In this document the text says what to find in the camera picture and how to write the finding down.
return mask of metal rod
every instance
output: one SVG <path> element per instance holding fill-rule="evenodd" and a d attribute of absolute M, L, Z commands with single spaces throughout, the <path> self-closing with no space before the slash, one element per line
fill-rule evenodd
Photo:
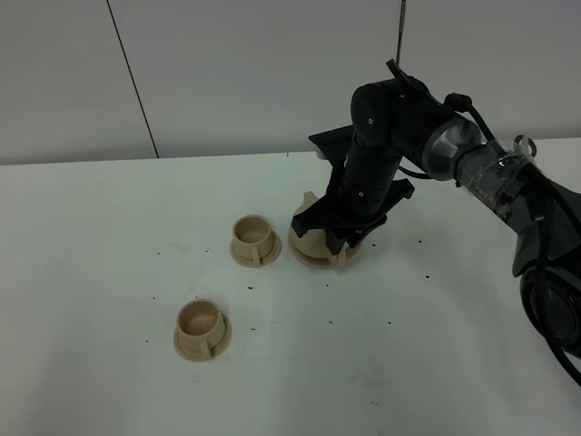
<path fill-rule="evenodd" d="M 401 0 L 401 9 L 399 11 L 399 32 L 398 32 L 398 52 L 396 54 L 396 65 L 399 66 L 401 57 L 401 40 L 403 39 L 403 24 L 406 21 L 406 0 Z"/>

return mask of table surface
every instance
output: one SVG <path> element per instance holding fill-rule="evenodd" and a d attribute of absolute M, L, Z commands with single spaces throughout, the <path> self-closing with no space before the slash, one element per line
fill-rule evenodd
<path fill-rule="evenodd" d="M 538 149 L 581 191 L 581 139 Z M 0 168 L 0 433 L 579 434 L 510 229 L 452 182 L 413 181 L 353 264 L 312 270 L 286 235 L 329 175 L 315 153 Z M 283 240 L 259 270 L 229 253 L 251 213 Z M 195 298 L 231 319 L 214 362 L 173 348 Z"/>

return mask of plastic part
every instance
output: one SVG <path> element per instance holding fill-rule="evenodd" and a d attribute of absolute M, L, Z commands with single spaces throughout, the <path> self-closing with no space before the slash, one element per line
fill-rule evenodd
<path fill-rule="evenodd" d="M 322 152 L 319 147 L 317 147 L 317 149 L 315 150 L 315 152 L 317 153 L 317 157 L 319 159 L 321 159 L 322 161 L 326 161 L 327 160 L 327 157 L 325 157 L 325 153 Z"/>
<path fill-rule="evenodd" d="M 318 200 L 319 198 L 312 191 L 308 191 L 304 194 L 302 205 L 293 216 L 303 213 Z M 338 268 L 344 266 L 355 257 L 361 248 L 360 244 L 351 248 L 347 243 L 344 243 L 340 252 L 337 255 L 333 255 L 327 248 L 323 229 L 309 230 L 300 238 L 292 227 L 289 230 L 289 246 L 299 261 L 316 268 Z"/>
<path fill-rule="evenodd" d="M 262 216 L 244 216 L 234 224 L 232 234 L 230 254 L 242 266 L 260 268 L 281 253 L 281 238 Z"/>
<path fill-rule="evenodd" d="M 230 343 L 232 327 L 215 302 L 195 300 L 182 307 L 173 334 L 175 350 L 190 362 L 207 362 Z"/>

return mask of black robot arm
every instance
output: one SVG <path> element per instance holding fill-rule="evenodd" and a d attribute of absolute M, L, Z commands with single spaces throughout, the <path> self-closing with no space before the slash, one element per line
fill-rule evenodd
<path fill-rule="evenodd" d="M 581 195 L 548 180 L 527 148 L 503 149 L 469 97 L 441 104 L 393 61 L 388 67 L 394 79 L 353 95 L 353 125 L 310 138 L 333 169 L 325 195 L 293 218 L 293 230 L 324 229 L 333 254 L 356 246 L 413 194 L 408 180 L 393 181 L 402 156 L 430 178 L 455 180 L 517 233 L 513 274 L 522 275 L 527 315 L 581 385 L 563 353 L 581 357 Z"/>

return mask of cable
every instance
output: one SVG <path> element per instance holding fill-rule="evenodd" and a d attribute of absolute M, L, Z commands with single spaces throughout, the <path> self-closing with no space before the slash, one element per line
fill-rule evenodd
<path fill-rule="evenodd" d="M 415 173 L 413 171 L 410 171 L 406 168 L 404 168 L 403 166 L 398 166 L 398 169 L 403 172 L 405 175 L 409 176 L 409 177 L 413 177 L 414 179 L 422 179 L 422 180 L 432 180 L 432 178 L 427 175 L 426 173 Z"/>
<path fill-rule="evenodd" d="M 540 330 L 547 341 L 547 345 L 555 358 L 571 376 L 571 378 L 581 386 L 581 372 L 566 357 L 565 352 L 556 343 L 555 335 L 547 321 L 547 288 L 545 287 L 545 276 L 547 272 L 548 251 L 551 244 L 551 231 L 553 228 L 554 205 L 552 196 L 544 192 L 545 216 L 538 221 L 539 246 L 537 255 L 537 268 L 535 275 L 535 297 L 537 300 L 537 318 Z"/>
<path fill-rule="evenodd" d="M 520 134 L 518 135 L 514 142 L 517 144 L 520 144 L 520 142 L 523 140 L 524 135 Z M 537 145 L 535 144 L 535 142 L 528 138 L 528 146 L 530 147 L 530 155 L 535 157 L 537 155 Z"/>
<path fill-rule="evenodd" d="M 478 127 L 480 127 L 480 130 L 484 134 L 484 137 L 487 138 L 487 141 L 494 141 L 494 135 L 492 132 L 490 132 L 490 129 L 476 110 L 476 107 L 471 104 L 468 107 L 468 113 L 472 116 L 472 118 L 474 118 L 474 121 L 476 121 L 476 124 L 478 124 Z"/>
<path fill-rule="evenodd" d="M 569 220 L 571 225 L 573 225 L 573 227 L 575 228 L 576 233 L 579 236 L 581 236 L 581 223 L 579 222 L 577 215 L 575 215 L 575 212 L 573 212 L 573 209 L 571 209 L 569 203 L 566 202 L 563 195 L 533 164 L 531 164 L 529 168 L 531 169 L 530 176 L 532 180 L 539 183 L 543 190 L 546 193 L 550 194 L 553 200 L 555 200 L 556 203 L 559 206 L 561 206 L 561 209 L 563 209 L 563 212 L 565 213 L 567 219 Z"/>
<path fill-rule="evenodd" d="M 135 90 L 135 96 L 137 96 L 137 102 L 139 103 L 139 107 L 142 109 L 143 120 L 145 121 L 145 127 L 147 127 L 147 132 L 149 133 L 149 137 L 152 140 L 153 150 L 155 151 L 155 157 L 158 159 L 160 158 L 160 154 L 157 151 L 157 145 L 155 144 L 155 140 L 153 139 L 152 128 L 149 125 L 149 121 L 147 121 L 147 115 L 145 115 L 145 109 L 143 109 L 142 97 L 139 96 L 139 91 L 137 91 L 137 84 L 135 83 L 135 79 L 133 78 L 133 72 L 131 71 L 131 66 L 129 66 L 129 59 L 127 59 L 127 53 L 125 52 L 125 47 L 123 46 L 123 41 L 121 40 L 121 35 L 119 35 L 119 29 L 117 28 L 117 22 L 115 21 L 115 16 L 113 15 L 113 9 L 111 9 L 111 4 L 109 0 L 107 1 L 107 7 L 109 8 L 109 15 L 111 16 L 111 20 L 113 21 L 113 27 L 115 28 L 115 32 L 117 33 L 117 39 L 119 40 L 119 46 L 121 47 L 121 51 L 123 52 L 123 57 L 125 58 L 125 64 L 127 65 L 127 71 L 129 71 L 129 76 L 131 77 L 131 81 L 133 83 L 133 89 Z"/>

